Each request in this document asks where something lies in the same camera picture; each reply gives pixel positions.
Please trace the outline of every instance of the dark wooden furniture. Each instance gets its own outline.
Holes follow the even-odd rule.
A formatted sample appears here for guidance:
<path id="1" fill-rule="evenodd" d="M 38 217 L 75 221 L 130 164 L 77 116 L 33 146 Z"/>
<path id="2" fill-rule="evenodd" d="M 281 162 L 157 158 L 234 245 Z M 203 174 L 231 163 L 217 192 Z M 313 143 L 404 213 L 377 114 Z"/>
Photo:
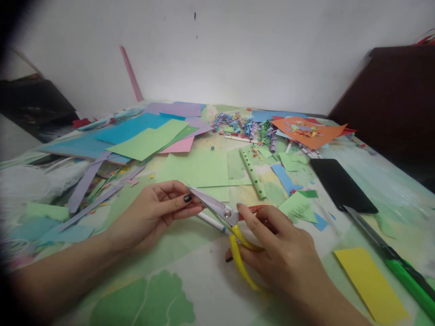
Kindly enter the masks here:
<path id="1" fill-rule="evenodd" d="M 435 192 L 435 46 L 375 48 L 329 118 Z"/>

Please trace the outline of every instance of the yellow paper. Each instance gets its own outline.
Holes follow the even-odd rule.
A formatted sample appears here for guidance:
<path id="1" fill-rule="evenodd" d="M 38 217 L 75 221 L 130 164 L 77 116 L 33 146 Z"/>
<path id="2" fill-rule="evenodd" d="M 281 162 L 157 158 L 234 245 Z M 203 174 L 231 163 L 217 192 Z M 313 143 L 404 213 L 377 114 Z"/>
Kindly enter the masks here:
<path id="1" fill-rule="evenodd" d="M 334 253 L 377 323 L 391 325 L 410 317 L 364 248 L 337 250 Z"/>

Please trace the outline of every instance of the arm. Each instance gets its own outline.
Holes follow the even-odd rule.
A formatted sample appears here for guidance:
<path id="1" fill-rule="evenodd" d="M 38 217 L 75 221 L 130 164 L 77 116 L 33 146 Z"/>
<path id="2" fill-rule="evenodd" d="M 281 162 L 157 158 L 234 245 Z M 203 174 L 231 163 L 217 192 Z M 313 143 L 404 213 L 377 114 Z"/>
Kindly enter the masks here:
<path id="1" fill-rule="evenodd" d="M 148 186 L 106 231 L 15 272 L 16 292 L 35 316 L 48 322 L 116 264 L 152 247 L 174 220 L 202 210 L 179 181 Z"/>
<path id="2" fill-rule="evenodd" d="M 275 207 L 263 208 L 256 217 L 245 205 L 238 204 L 237 208 L 265 248 L 258 253 L 240 246 L 242 259 L 289 309 L 315 326 L 371 325 L 334 286 L 308 232 L 295 227 Z M 260 222 L 266 220 L 273 227 L 267 228 Z"/>

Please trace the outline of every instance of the white wall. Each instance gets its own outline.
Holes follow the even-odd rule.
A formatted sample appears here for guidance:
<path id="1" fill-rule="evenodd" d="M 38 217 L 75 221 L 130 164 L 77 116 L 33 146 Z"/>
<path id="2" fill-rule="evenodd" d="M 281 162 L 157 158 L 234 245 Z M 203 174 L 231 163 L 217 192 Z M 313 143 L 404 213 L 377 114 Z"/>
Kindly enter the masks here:
<path id="1" fill-rule="evenodd" d="M 412 44 L 433 0 L 46 0 L 13 46 L 85 117 L 142 94 L 328 114 L 373 47 Z"/>

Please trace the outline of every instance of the orange paper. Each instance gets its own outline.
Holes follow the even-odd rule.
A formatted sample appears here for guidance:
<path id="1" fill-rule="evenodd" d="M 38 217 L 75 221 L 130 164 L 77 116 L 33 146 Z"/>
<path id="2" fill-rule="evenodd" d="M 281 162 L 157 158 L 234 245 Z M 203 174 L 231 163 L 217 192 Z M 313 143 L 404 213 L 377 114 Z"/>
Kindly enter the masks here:
<path id="1" fill-rule="evenodd" d="M 271 123 L 277 126 L 278 129 L 281 130 L 287 136 L 293 138 L 294 140 L 297 140 L 298 142 L 301 142 L 302 144 L 308 146 L 311 149 L 318 149 L 323 145 L 329 143 L 334 138 L 337 138 L 343 132 L 344 128 L 346 128 L 347 126 L 346 124 L 342 126 L 322 127 L 314 123 L 311 123 L 305 119 L 302 119 L 300 117 L 273 120 L 271 121 Z M 304 132 L 303 134 L 299 134 L 294 131 L 288 132 L 287 129 L 288 128 L 291 129 L 290 125 L 304 125 L 309 128 L 316 127 L 315 132 L 320 134 L 321 136 L 309 137 L 307 136 L 306 132 Z"/>

